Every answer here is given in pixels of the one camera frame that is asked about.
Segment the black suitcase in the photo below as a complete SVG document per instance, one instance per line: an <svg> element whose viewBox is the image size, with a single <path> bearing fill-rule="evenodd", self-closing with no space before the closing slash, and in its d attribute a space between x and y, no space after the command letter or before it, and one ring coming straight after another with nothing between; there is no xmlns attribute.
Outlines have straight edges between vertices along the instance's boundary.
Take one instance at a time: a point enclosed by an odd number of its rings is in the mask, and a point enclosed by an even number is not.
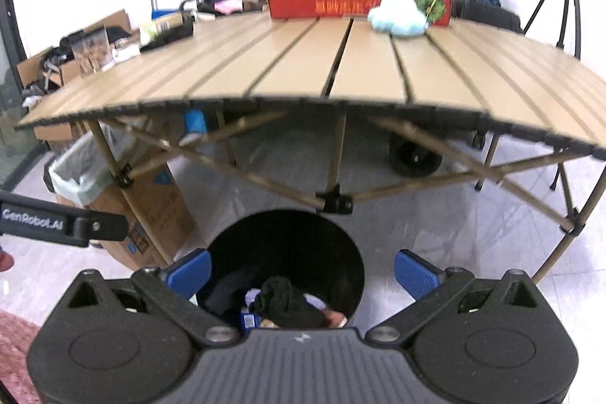
<svg viewBox="0 0 606 404"><path fill-rule="evenodd" d="M514 12L482 1L455 0L452 16L512 33L523 33L520 18Z"/></svg>

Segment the black round trash bin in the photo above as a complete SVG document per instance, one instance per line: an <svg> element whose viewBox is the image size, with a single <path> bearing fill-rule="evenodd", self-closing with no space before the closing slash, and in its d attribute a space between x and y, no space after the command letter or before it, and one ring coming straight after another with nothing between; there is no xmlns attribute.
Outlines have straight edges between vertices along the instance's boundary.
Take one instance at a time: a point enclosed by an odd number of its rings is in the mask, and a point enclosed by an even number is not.
<svg viewBox="0 0 606 404"><path fill-rule="evenodd" d="M208 248L212 275L196 293L198 306L234 327L265 281L287 278L329 311L350 318L362 300L365 267L355 241L316 213L274 209L248 215Z"/></svg>

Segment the black sock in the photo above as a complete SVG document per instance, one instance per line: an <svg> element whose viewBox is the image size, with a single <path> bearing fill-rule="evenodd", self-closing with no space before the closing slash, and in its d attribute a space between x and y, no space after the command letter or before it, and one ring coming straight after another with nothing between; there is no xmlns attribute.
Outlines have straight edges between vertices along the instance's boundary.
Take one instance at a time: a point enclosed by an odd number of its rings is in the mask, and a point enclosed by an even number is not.
<svg viewBox="0 0 606 404"><path fill-rule="evenodd" d="M285 329L315 329L322 327L325 321L323 311L309 304L302 290L281 277L272 277L263 283L250 310Z"/></svg>

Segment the light blue plush toy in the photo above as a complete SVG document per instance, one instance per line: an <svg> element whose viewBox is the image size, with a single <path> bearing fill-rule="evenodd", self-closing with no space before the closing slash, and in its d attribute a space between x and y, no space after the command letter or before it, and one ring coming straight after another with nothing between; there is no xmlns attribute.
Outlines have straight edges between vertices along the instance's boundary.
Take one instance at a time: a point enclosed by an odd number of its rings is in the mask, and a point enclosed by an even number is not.
<svg viewBox="0 0 606 404"><path fill-rule="evenodd" d="M381 0L368 13L374 31L397 38L418 37L430 25L415 0Z"/></svg>

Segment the clear drinking glass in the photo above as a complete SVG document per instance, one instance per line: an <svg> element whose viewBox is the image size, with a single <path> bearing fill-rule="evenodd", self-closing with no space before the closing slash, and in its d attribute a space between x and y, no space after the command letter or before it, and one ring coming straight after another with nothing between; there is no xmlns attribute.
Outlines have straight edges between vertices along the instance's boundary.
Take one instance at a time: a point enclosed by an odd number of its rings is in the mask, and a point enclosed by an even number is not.
<svg viewBox="0 0 606 404"><path fill-rule="evenodd" d="M82 76L101 73L115 65L105 27L72 37L70 45Z"/></svg>

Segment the folding table frame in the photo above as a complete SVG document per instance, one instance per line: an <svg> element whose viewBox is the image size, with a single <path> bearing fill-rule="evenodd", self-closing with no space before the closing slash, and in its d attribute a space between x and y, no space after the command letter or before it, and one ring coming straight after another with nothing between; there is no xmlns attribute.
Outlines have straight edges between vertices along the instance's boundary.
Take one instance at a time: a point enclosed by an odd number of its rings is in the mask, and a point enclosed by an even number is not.
<svg viewBox="0 0 606 404"><path fill-rule="evenodd" d="M238 177L243 181L255 184L257 187L270 193L312 207L319 212L330 214L349 214L356 202L368 202L407 192L444 188L454 186L454 184L470 183L471 181L476 184L476 189L479 191L483 188L483 184L489 181L495 187L514 195L531 208L550 218L554 223L558 223L564 232L564 236L559 244L551 251L550 256L532 276L532 280L535 283L544 279L547 273L554 268L554 265L570 247L573 240L580 235L590 215L605 195L605 177L601 176L583 208L580 211L576 211L573 208L565 163L587 157L589 154L587 151L573 147L573 145L556 145L554 152L551 154L495 165L493 158L500 139L498 133L492 136L485 160L479 162L469 154L456 149L446 140L439 139L436 134L423 130L409 121L383 117L369 117L368 121L375 127L387 130L397 136L402 145L417 145L423 152L432 152L442 158L447 157L464 169L437 176L435 173L427 174L420 167L414 166L406 174L406 180L402 183L369 191L344 194L340 188L339 176L346 136L347 115L340 113L335 118L333 151L328 169L328 178L326 179L326 188L315 196L309 196L285 184L270 181L267 178L238 167L229 143L230 139L233 139L237 135L253 131L286 116L286 111L261 112L244 116L232 123L225 124L223 122L223 114L219 112L217 114L218 129L204 133L196 139L192 139L186 145L180 145L173 140L150 132L144 124L136 125L134 122L119 120L117 118L104 118L102 122L113 129L126 132L136 142L144 142L147 145L152 145L152 147L162 150L160 157L127 171L124 174L126 179L133 178L137 174L143 174L176 157L184 157L215 169L222 174ZM562 185L567 204L566 215L559 214L558 211L552 209L547 203L542 202L519 186L519 184L509 179L512 174L551 165L557 167L556 178L551 186L556 188L557 184Z"/></svg>

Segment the cardboard box with green liner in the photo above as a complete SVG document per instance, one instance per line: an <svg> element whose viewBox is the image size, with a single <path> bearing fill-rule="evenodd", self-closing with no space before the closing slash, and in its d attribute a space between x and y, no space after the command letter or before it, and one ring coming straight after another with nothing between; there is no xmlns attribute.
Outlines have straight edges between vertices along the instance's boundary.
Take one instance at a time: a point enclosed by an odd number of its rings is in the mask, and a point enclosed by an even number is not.
<svg viewBox="0 0 606 404"><path fill-rule="evenodd" d="M127 237L101 244L108 255L133 271L148 265L165 267L166 255L175 256L195 229L167 164L136 177L130 188L133 201L127 202L90 133L55 158L44 178L62 205L127 218Z"/></svg>

